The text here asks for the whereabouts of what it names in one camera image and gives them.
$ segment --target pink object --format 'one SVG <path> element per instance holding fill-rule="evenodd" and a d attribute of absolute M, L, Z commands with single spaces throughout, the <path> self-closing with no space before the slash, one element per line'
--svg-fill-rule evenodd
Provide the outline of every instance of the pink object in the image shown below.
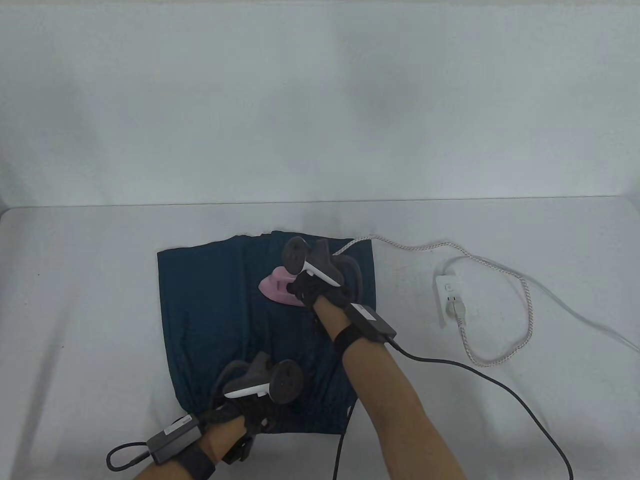
<path fill-rule="evenodd" d="M 296 279 L 297 275 L 291 275 L 286 268 L 276 267 L 272 274 L 263 279 L 258 285 L 258 289 L 269 300 L 304 307 L 304 304 L 295 295 L 287 292 L 287 285 Z"/>

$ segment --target human arm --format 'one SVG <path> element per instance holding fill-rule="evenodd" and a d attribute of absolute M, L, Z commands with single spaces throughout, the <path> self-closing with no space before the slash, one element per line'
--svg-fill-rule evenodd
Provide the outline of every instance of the human arm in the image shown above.
<path fill-rule="evenodd" d="M 331 340 L 351 323 L 325 297 L 314 310 Z M 424 413 L 411 383 L 383 344 L 365 338 L 345 350 L 342 363 L 378 433 L 392 480 L 464 480 L 465 475 Z"/>
<path fill-rule="evenodd" d="M 214 464 L 217 464 L 245 433 L 244 417 L 238 417 L 227 423 L 210 426 L 199 439 L 198 446 Z M 134 480 L 192 480 L 192 478 L 182 465 L 175 460 L 170 460 L 162 465 L 152 463 Z"/>

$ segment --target wrist strap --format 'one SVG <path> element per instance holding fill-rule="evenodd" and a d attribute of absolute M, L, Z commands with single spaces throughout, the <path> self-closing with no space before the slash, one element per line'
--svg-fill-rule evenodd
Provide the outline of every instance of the wrist strap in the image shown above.
<path fill-rule="evenodd" d="M 175 459 L 189 472 L 193 480 L 207 480 L 216 471 L 216 465 L 196 443 L 178 453 Z"/>
<path fill-rule="evenodd" d="M 347 328 L 338 333 L 333 341 L 333 348 L 342 359 L 345 350 L 351 346 L 356 340 L 362 337 L 362 332 L 355 323 L 350 324 Z"/>

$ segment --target white wall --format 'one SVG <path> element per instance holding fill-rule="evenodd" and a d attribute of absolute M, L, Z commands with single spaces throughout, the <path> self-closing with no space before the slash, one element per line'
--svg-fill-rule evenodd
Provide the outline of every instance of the white wall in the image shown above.
<path fill-rule="evenodd" d="M 9 206 L 617 195 L 640 6 L 0 6 Z"/>

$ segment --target dark teal cloth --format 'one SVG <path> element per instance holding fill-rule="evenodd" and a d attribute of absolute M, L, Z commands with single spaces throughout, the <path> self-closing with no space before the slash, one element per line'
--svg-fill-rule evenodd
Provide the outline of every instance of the dark teal cloth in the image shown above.
<path fill-rule="evenodd" d="M 199 415 L 207 409 L 224 366 L 232 360 L 250 362 L 263 350 L 274 362 L 295 360 L 305 375 L 304 389 L 277 432 L 345 431 L 356 394 L 331 340 L 309 310 L 275 303 L 258 290 L 260 281 L 282 265 L 282 248 L 293 236 L 309 244 L 318 238 L 272 232 L 157 254 L 169 372 L 187 412 Z M 348 241 L 330 239 L 330 251 Z M 360 264 L 363 303 L 375 308 L 371 242 L 360 242 L 346 253 Z"/>

